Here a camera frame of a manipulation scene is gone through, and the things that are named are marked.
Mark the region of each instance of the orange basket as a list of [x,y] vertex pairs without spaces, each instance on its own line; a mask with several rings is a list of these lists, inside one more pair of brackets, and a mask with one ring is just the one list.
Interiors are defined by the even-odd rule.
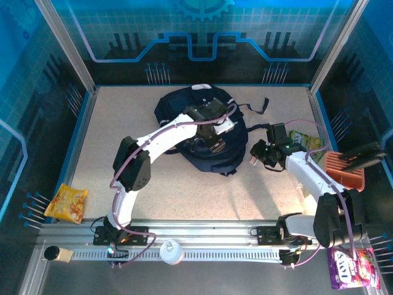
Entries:
[[356,169],[352,172],[342,171],[349,165],[338,158],[340,155],[342,155],[340,152],[327,152],[325,154],[324,170],[326,174],[347,189],[357,189],[361,192],[365,186],[364,169]]

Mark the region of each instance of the snack bag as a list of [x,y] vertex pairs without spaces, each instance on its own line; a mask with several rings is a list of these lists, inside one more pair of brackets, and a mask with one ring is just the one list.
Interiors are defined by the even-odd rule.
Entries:
[[373,248],[356,249],[356,258],[345,252],[327,249],[330,281],[333,289],[372,286],[380,288],[379,276],[373,261]]
[[84,215],[87,190],[80,191],[61,184],[55,198],[49,203],[44,215],[80,224]]
[[[324,140],[318,137],[308,136],[306,134],[303,134],[295,130],[289,132],[289,137],[291,138],[293,143],[300,143],[302,146],[306,148],[307,151],[312,151],[313,149],[318,149],[325,145]],[[324,151],[314,152],[310,155],[310,157],[316,163],[318,163],[323,156],[324,156]]]

